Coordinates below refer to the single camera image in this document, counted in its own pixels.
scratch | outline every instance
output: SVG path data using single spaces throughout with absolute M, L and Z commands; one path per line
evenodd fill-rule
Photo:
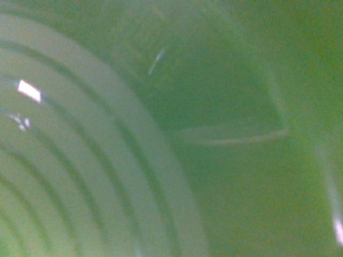
M 148 71 L 148 75 L 152 74 L 153 70 L 155 69 L 157 62 L 163 57 L 163 55 L 165 54 L 165 51 L 166 51 L 166 46 L 162 47 L 162 49 L 157 54 L 155 60 L 153 61 L 152 65 L 150 66 L 150 69 Z

green plastic container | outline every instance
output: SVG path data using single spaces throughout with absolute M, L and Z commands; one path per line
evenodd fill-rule
M 2 3 L 0 256 L 341 256 L 342 11 Z

green surface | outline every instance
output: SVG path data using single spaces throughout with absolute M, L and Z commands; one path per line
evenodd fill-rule
M 339 256 L 341 3 L 27 1 L 1 10 L 53 27 L 128 82 L 181 161 L 212 256 Z M 288 134 L 224 146 L 173 136 L 221 124 L 240 139 Z

